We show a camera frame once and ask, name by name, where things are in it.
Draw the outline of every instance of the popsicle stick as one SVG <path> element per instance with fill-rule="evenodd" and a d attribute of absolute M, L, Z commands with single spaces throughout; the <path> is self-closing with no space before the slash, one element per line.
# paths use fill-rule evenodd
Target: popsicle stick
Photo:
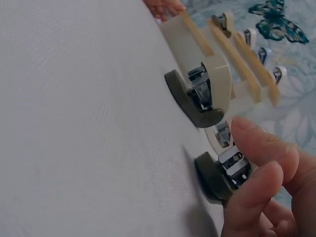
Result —
<path fill-rule="evenodd" d="M 262 86 L 269 87 L 269 98 L 272 104 L 277 105 L 280 100 L 280 91 L 276 85 L 275 80 L 262 65 L 257 55 L 245 43 L 239 33 L 233 34 L 233 39 L 237 50 L 242 55 L 249 68 L 253 71 L 260 84 Z"/>
<path fill-rule="evenodd" d="M 255 103 L 262 100 L 261 98 L 261 87 L 253 75 L 252 71 L 247 67 L 246 63 L 243 61 L 237 50 L 231 44 L 229 39 L 223 34 L 220 28 L 218 28 L 212 19 L 207 20 L 217 43 L 221 46 L 225 54 L 230 59 L 233 67 L 237 71 L 239 77 L 242 80 L 246 80 L 250 92 L 250 96 Z"/>
<path fill-rule="evenodd" d="M 212 47 L 209 45 L 207 42 L 206 38 L 204 35 L 201 33 L 201 31 L 198 29 L 198 27 L 195 25 L 189 14 L 187 13 L 186 10 L 183 10 L 180 13 L 180 16 L 182 17 L 182 20 L 184 23 L 187 25 L 189 30 L 191 31 L 191 34 L 193 35 L 194 39 L 198 43 L 202 53 L 204 54 L 205 57 L 212 56 L 214 55 L 214 50 Z"/>

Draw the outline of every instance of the blue floral fabric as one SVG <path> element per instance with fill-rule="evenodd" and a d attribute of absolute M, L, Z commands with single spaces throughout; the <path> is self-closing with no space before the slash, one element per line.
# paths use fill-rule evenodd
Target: blue floral fabric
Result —
<path fill-rule="evenodd" d="M 243 31 L 254 28 L 262 16 L 249 14 L 248 9 L 265 0 L 182 0 L 187 11 L 199 27 L 206 26 L 206 19 L 225 11 L 235 17 L 235 28 Z M 257 49 L 269 47 L 275 65 L 285 66 L 287 79 L 279 83 L 281 102 L 273 107 L 269 102 L 258 104 L 243 115 L 262 126 L 267 132 L 297 143 L 303 150 L 316 155 L 316 31 L 314 0 L 285 0 L 285 16 L 297 24 L 309 39 L 306 45 L 290 43 L 286 39 L 273 41 L 257 37 Z M 239 78 L 233 71 L 234 82 Z M 282 190 L 276 199 L 291 206 L 291 197 Z"/>

